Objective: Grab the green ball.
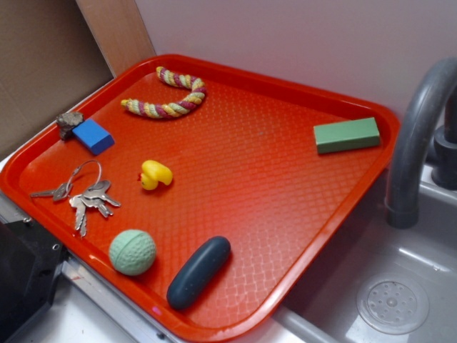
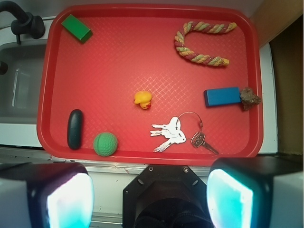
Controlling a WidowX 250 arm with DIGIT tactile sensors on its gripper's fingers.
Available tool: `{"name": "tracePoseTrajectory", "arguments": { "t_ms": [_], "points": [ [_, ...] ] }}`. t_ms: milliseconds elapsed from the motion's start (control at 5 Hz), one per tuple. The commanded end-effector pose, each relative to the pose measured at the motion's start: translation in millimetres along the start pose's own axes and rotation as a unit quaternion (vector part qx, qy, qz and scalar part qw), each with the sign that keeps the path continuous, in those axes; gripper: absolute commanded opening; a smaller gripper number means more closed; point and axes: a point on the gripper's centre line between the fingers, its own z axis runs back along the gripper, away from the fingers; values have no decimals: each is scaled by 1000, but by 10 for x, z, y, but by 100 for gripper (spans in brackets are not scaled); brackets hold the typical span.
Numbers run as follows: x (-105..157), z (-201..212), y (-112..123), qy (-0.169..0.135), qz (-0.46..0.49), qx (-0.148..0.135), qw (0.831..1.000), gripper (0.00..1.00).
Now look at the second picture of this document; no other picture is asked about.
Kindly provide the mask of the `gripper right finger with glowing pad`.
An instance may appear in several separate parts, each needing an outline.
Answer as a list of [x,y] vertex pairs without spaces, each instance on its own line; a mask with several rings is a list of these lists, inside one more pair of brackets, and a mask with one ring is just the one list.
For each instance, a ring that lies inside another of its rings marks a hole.
[[302,157],[220,158],[211,166],[207,204],[216,228],[302,228]]

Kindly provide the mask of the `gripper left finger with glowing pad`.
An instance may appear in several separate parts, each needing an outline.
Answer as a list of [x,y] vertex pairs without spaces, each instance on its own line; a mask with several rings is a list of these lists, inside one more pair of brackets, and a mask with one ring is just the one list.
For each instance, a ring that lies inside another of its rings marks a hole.
[[94,186],[80,163],[0,166],[2,228],[88,228]]

